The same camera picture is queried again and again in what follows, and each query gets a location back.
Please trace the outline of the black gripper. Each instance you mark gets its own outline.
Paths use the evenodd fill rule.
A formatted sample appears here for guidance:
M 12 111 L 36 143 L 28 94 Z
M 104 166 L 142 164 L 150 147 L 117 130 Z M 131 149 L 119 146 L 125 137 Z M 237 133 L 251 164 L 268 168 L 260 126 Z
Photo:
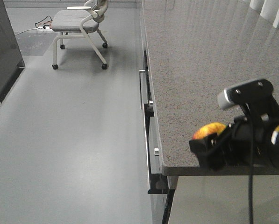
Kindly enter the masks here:
M 236 117 L 225 126 L 203 139 L 189 141 L 190 151 L 197 157 L 200 167 L 266 167 L 268 158 L 267 135 L 270 121 Z

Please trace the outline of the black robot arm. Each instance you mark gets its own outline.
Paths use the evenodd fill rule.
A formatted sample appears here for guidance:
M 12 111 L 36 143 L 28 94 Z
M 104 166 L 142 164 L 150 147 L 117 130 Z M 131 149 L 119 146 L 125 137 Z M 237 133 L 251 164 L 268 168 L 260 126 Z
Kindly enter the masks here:
M 279 119 L 265 120 L 257 127 L 239 116 L 220 133 L 190 140 L 189 147 L 206 169 L 251 165 L 279 169 Z

